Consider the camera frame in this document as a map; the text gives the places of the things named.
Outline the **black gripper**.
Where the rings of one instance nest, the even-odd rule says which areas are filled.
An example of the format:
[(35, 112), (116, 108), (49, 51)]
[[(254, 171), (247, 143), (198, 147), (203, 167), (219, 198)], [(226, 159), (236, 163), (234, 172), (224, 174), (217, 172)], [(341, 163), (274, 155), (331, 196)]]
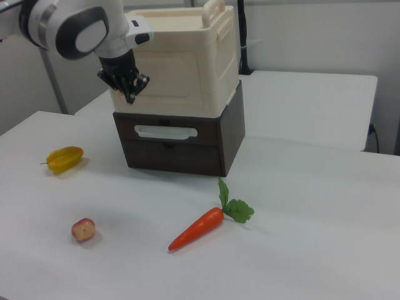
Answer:
[(141, 93), (149, 83), (149, 76), (136, 74), (133, 51), (114, 58), (99, 57), (99, 60), (102, 68), (97, 75), (112, 89), (122, 91), (129, 104), (135, 101), (135, 93)]

